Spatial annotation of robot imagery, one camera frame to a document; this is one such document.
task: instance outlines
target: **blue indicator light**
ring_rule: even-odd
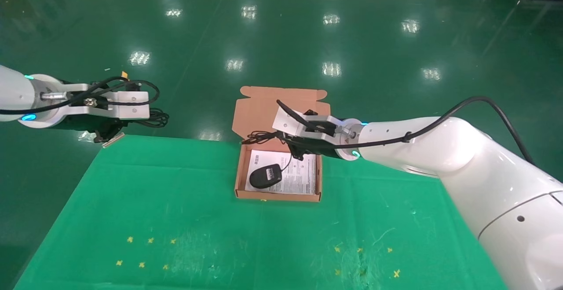
[[[24,116],[22,117],[22,120],[34,120],[34,119],[36,119],[36,118],[37,118],[37,115],[35,115],[35,114],[28,114],[28,115],[24,115]]]

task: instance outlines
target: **screw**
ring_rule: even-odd
[[[84,105],[90,107],[96,107],[98,105],[98,102],[96,102],[95,98],[86,98],[84,99]]]

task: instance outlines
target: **green cloth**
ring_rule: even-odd
[[[239,152],[143,136],[101,150],[16,290],[505,288],[438,180],[324,158],[320,203],[240,200]]]

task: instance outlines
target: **instruction paper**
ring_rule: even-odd
[[[281,172],[281,181],[269,188],[255,188],[250,184],[250,174],[263,166],[279,164],[280,169],[288,164],[289,152],[252,150],[248,166],[245,190],[283,194],[315,194],[316,156],[303,155],[303,161],[291,159],[289,166]]]

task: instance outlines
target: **metal bolt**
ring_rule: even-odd
[[[96,101],[95,98],[86,98],[86,99],[84,99],[84,105],[90,106],[90,107],[95,107],[95,106],[98,105],[98,102]]]
[[[51,92],[51,93],[41,93],[40,98],[42,100],[56,99],[56,100],[67,100],[68,96],[66,92]]]

